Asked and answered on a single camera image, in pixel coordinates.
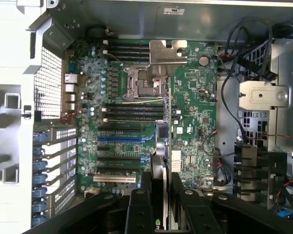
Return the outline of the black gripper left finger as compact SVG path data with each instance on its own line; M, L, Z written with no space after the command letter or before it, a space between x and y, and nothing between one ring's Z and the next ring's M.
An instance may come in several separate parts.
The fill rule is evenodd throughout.
M151 234L151 173L123 196L104 192L27 231L28 234Z

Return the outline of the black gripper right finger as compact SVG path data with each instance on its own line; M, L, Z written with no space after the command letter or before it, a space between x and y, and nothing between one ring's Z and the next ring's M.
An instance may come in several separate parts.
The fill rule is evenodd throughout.
M293 234L293 222L226 193L211 199L186 189L171 174L174 219L192 234Z

